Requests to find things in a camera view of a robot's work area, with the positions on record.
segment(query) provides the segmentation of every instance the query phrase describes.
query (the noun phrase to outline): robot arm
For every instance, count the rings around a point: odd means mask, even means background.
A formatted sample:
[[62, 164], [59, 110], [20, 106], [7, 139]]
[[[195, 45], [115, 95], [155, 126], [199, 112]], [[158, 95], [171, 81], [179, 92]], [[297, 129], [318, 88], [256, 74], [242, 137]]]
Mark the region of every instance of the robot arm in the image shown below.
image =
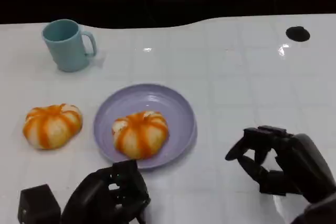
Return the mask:
[[[116, 184], [118, 189], [109, 189]], [[61, 216], [62, 224], [145, 224], [143, 211], [150, 203], [136, 161], [115, 163], [89, 174], [71, 195]]]
[[[267, 171], [262, 167], [271, 149], [277, 153], [275, 159], [282, 171]], [[248, 150], [255, 151], [254, 160], [244, 155]], [[336, 223], [335, 181], [309, 136], [288, 134], [271, 126], [247, 128], [243, 138], [226, 155], [228, 161], [235, 159], [259, 184], [261, 193], [302, 194], [312, 203], [292, 224]]]

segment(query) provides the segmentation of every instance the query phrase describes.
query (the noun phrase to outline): tile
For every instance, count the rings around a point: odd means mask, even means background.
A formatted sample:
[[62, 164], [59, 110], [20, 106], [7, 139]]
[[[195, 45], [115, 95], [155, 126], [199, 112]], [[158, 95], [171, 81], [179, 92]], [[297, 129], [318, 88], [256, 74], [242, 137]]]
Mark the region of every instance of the tile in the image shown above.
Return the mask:
[[252, 104], [246, 77], [227, 77], [214, 80], [213, 94], [215, 104]]
[[168, 32], [164, 28], [136, 29], [135, 34], [135, 48], [137, 50], [156, 50], [167, 47]]
[[0, 196], [0, 221], [1, 223], [17, 224], [17, 211], [19, 205], [20, 191], [6, 190], [2, 191]]
[[132, 29], [101, 29], [94, 36], [99, 49], [129, 51], [135, 48], [135, 34]]
[[210, 48], [233, 49], [238, 45], [235, 19], [211, 19], [204, 23]]
[[97, 147], [79, 150], [74, 152], [73, 156], [73, 164], [70, 167], [71, 176], [68, 180], [68, 187], [71, 189], [76, 189], [90, 173], [111, 166], [111, 163], [102, 156]]
[[150, 191], [151, 203], [145, 210], [145, 220], [148, 224], [174, 224], [174, 205], [171, 193]]
[[324, 78], [298, 77], [294, 85], [299, 102], [304, 105], [330, 105], [331, 94], [336, 93], [334, 82]]
[[298, 115], [297, 108], [259, 108], [258, 113], [262, 125], [284, 128], [292, 134], [307, 130]]
[[286, 78], [252, 78], [253, 93], [258, 105], [293, 105], [295, 96]]
[[2, 188], [4, 190], [19, 188], [26, 173], [29, 153], [24, 150], [4, 148], [0, 151], [0, 155], [5, 161], [0, 162]]
[[23, 178], [23, 187], [48, 184], [53, 190], [65, 189], [69, 183], [73, 156], [73, 152], [67, 148], [32, 152]]
[[126, 80], [95, 81], [55, 81], [50, 92], [52, 104], [71, 103], [82, 111], [96, 107], [116, 91], [127, 86]]
[[318, 148], [336, 147], [336, 112], [330, 107], [303, 107], [304, 119], [309, 131], [306, 132]]
[[216, 141], [233, 146], [243, 137], [243, 129], [255, 127], [253, 108], [216, 108]]
[[276, 45], [276, 34], [269, 18], [239, 18], [238, 27], [245, 47], [271, 47]]
[[210, 62], [210, 75], [240, 75], [245, 73], [243, 60], [238, 51], [234, 50], [210, 50], [208, 52]]
[[174, 190], [216, 191], [217, 183], [213, 148], [210, 144], [196, 143], [194, 148], [179, 160], [172, 174]]
[[207, 61], [203, 50], [172, 50], [169, 62], [172, 78], [204, 77], [207, 74]]
[[294, 76], [333, 75], [335, 57], [324, 54], [325, 48], [289, 47], [284, 49], [283, 57]]
[[134, 52], [134, 63], [132, 64], [131, 73], [138, 76], [165, 76], [166, 75], [166, 53], [159, 49], [153, 48], [149, 51], [137, 49]]
[[129, 76], [134, 50], [110, 50], [102, 64], [102, 72], [106, 78], [122, 78]]
[[287, 75], [286, 61], [276, 48], [246, 49], [245, 55], [251, 74]]
[[168, 84], [183, 95], [192, 107], [207, 108], [208, 83], [205, 80], [172, 80]]
[[133, 77], [131, 84], [143, 84], [143, 83], [152, 83], [152, 84], [159, 84], [159, 85], [167, 85], [167, 77], [157, 77], [157, 76], [136, 76]]
[[228, 224], [283, 224], [272, 195], [254, 193], [225, 193], [224, 212]]
[[192, 28], [191, 25], [183, 26], [180, 29], [168, 30], [171, 48], [204, 48], [205, 36], [202, 29]]
[[215, 192], [180, 193], [174, 197], [175, 223], [223, 223], [218, 195]]
[[195, 107], [197, 121], [197, 145], [211, 146], [214, 143], [213, 133], [216, 130], [215, 116], [208, 109]]
[[141, 174], [149, 191], [167, 192], [174, 189], [171, 167], [162, 167], [160, 170], [143, 170]]

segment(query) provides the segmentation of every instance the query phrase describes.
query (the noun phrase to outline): white table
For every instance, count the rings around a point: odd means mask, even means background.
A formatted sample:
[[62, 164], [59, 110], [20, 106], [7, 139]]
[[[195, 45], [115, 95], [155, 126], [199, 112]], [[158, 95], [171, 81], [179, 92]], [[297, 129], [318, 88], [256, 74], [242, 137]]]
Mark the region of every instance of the white table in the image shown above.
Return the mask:
[[[286, 37], [304, 26], [310, 40]], [[48, 183], [61, 208], [90, 172], [110, 164], [92, 133], [99, 105], [118, 89], [153, 82], [190, 101], [198, 140], [179, 162], [144, 172], [149, 224], [288, 223], [307, 202], [261, 195], [237, 162], [224, 157], [248, 126], [307, 133], [336, 175], [335, 15], [218, 18], [163, 29], [91, 31], [90, 67], [63, 73], [41, 39], [45, 24], [0, 26], [0, 223], [18, 223], [20, 190]], [[65, 147], [32, 149], [22, 135], [35, 106], [72, 103], [82, 131]], [[266, 167], [277, 168], [269, 158]]]

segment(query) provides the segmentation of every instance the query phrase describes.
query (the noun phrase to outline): bread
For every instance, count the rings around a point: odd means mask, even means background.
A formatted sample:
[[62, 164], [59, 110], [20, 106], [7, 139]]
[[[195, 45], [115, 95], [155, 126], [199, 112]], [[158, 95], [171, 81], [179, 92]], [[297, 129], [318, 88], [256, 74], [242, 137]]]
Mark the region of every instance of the bread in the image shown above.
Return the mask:
[[144, 159], [161, 149], [169, 131], [160, 112], [143, 111], [117, 119], [112, 134], [118, 151], [132, 159]]
[[33, 108], [26, 116], [23, 134], [38, 149], [58, 148], [82, 128], [82, 115], [70, 104]]

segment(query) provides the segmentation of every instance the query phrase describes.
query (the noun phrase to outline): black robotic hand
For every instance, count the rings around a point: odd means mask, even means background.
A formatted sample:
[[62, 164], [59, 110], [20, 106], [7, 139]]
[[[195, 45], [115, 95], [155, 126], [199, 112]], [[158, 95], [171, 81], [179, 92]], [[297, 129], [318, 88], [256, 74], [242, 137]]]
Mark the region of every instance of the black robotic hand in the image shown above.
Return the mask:
[[[109, 189], [111, 184], [119, 186]], [[114, 163], [89, 174], [71, 195], [61, 215], [48, 185], [21, 191], [18, 220], [25, 224], [128, 224], [150, 203], [136, 161]]]
[[[109, 189], [116, 184], [118, 189]], [[143, 211], [150, 203], [136, 161], [89, 174], [71, 195], [61, 216], [62, 224], [126, 224], [136, 218], [145, 224]]]
[[[282, 171], [262, 167], [268, 152], [274, 149]], [[245, 156], [255, 151], [254, 160]], [[285, 129], [260, 126], [244, 130], [243, 138], [226, 155], [237, 159], [264, 194], [302, 194], [312, 203], [292, 224], [336, 223], [336, 184], [332, 173], [311, 138], [292, 135]]]

